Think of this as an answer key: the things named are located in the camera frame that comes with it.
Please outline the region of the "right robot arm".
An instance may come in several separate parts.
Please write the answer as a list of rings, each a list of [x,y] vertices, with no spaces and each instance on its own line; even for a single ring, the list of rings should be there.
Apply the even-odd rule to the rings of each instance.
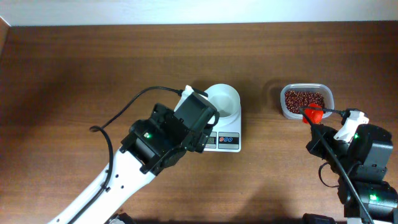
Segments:
[[[370,218],[375,223],[397,223],[397,191],[384,180],[393,150],[391,133],[373,124],[361,124],[350,143],[334,139],[336,133],[331,127],[314,124],[306,148],[339,175],[338,197],[344,205],[344,217],[365,223]]]

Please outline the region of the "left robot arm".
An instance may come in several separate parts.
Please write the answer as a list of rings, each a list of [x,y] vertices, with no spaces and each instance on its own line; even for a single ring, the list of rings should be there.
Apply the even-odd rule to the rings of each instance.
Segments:
[[[157,103],[110,152],[109,164],[52,223],[106,223],[134,193],[174,166],[186,152],[203,152],[220,114],[191,93],[177,110]]]

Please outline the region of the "orange measuring scoop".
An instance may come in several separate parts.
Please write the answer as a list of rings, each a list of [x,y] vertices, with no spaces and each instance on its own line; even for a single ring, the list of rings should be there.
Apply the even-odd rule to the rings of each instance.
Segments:
[[[306,116],[310,118],[313,124],[319,124],[323,118],[323,108],[315,103],[310,103],[307,109],[303,109]]]

